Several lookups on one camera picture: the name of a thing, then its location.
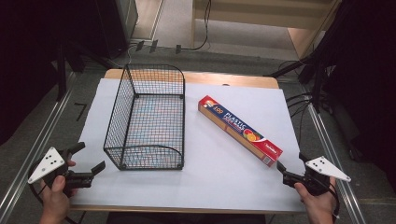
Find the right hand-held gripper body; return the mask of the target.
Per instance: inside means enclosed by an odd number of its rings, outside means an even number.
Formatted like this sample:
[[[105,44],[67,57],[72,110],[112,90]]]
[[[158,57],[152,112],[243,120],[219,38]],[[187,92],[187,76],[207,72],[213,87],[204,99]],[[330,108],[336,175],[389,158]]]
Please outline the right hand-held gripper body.
[[[283,175],[283,184],[293,188],[295,183],[302,183],[311,195],[319,196],[328,191],[331,177],[346,182],[351,181],[348,175],[324,156],[312,160],[309,159],[309,161],[304,164],[304,168],[305,172],[303,175],[297,175],[287,170]]]

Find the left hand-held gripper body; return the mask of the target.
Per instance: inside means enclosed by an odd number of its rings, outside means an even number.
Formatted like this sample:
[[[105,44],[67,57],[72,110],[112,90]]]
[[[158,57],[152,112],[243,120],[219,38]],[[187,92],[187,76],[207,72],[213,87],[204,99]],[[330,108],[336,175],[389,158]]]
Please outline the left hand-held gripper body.
[[[38,165],[28,177],[28,184],[32,185],[39,180],[44,180],[48,187],[52,187],[54,179],[63,175],[66,180],[64,194],[71,197],[74,189],[90,188],[92,186],[93,174],[76,173],[69,169],[69,160],[73,155],[65,150],[57,150],[51,147],[47,153],[38,161]]]

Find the long plastic wrap box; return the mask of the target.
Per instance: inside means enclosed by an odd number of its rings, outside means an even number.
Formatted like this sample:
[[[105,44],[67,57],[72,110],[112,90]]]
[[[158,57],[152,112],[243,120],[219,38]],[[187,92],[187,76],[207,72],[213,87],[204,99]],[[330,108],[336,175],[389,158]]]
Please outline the long plastic wrap box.
[[[198,102],[198,110],[268,167],[276,163],[283,153],[281,148],[251,128],[211,96],[207,95]]]

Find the black wire basket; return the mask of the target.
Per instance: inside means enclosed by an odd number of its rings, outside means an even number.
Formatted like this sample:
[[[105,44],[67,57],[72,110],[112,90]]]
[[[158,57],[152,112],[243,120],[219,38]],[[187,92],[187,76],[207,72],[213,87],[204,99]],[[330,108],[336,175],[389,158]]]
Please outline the black wire basket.
[[[121,171],[184,167],[184,74],[169,64],[124,66],[104,142]]]

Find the person's right hand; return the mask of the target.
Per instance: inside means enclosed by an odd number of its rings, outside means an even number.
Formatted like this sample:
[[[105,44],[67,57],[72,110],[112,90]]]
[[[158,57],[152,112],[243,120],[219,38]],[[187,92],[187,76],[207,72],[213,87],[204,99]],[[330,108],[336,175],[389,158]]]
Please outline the person's right hand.
[[[310,224],[333,224],[332,211],[336,206],[336,199],[330,192],[313,196],[302,183],[295,183],[294,187],[305,206]]]

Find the person's left hand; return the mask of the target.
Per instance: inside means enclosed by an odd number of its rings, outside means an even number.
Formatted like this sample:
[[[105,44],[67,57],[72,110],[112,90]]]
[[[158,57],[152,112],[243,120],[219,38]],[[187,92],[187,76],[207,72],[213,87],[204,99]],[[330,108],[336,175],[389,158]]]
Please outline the person's left hand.
[[[39,224],[63,224],[70,208],[69,198],[64,194],[65,184],[63,175],[54,179],[51,188],[44,181],[40,182],[43,211]]]

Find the black metal stand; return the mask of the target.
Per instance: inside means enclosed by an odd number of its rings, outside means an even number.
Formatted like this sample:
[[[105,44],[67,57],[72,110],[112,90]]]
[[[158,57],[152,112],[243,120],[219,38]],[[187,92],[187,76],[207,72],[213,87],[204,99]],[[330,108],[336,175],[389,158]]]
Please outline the black metal stand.
[[[314,80],[311,89],[311,101],[314,109],[317,112],[319,112],[320,87],[322,82],[322,75],[324,73],[324,65],[321,60],[322,52],[323,49],[317,47],[308,56],[270,74],[270,77],[278,78],[302,66],[303,70],[298,75],[298,80],[301,84],[307,84],[311,79]]]

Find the person's dark clothing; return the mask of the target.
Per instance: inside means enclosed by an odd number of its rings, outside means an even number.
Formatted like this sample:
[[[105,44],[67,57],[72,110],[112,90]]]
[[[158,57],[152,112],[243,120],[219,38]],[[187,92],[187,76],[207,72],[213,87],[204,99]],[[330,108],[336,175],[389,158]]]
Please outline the person's dark clothing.
[[[110,212],[106,224],[266,224],[265,215]]]

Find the grey cabinet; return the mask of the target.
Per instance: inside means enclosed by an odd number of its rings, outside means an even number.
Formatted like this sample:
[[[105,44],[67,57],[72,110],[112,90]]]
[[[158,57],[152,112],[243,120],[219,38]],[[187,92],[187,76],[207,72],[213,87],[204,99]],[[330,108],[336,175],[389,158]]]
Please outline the grey cabinet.
[[[138,20],[135,0],[115,0],[120,15],[122,30],[127,42],[130,41]]]

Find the wooden shelf unit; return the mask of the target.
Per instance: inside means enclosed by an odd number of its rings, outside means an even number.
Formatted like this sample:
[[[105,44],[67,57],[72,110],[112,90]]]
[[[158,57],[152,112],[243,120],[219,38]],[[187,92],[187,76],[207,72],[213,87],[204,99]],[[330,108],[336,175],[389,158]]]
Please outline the wooden shelf unit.
[[[332,25],[343,0],[212,0],[214,21],[287,27],[300,59],[312,52],[319,34]]]

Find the aluminium floor rail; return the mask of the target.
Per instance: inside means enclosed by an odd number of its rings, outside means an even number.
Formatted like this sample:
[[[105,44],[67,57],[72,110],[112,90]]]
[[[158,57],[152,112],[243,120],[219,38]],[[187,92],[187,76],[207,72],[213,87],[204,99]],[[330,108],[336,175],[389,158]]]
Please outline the aluminium floor rail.
[[[70,98],[79,73],[66,76],[66,93],[56,100],[51,90],[18,130],[0,146],[0,224],[7,224],[27,184],[29,167],[45,150]]]
[[[343,166],[338,159],[338,156],[336,155],[332,140],[326,130],[320,114],[315,110],[312,105],[310,105],[308,108],[311,119],[313,120],[314,125],[317,129],[318,137],[323,146],[326,158],[331,161],[337,168],[342,170]],[[367,224],[351,184],[343,180],[338,180],[337,186],[339,188],[341,198],[343,199],[343,202],[346,206],[346,210],[348,211],[352,224]]]

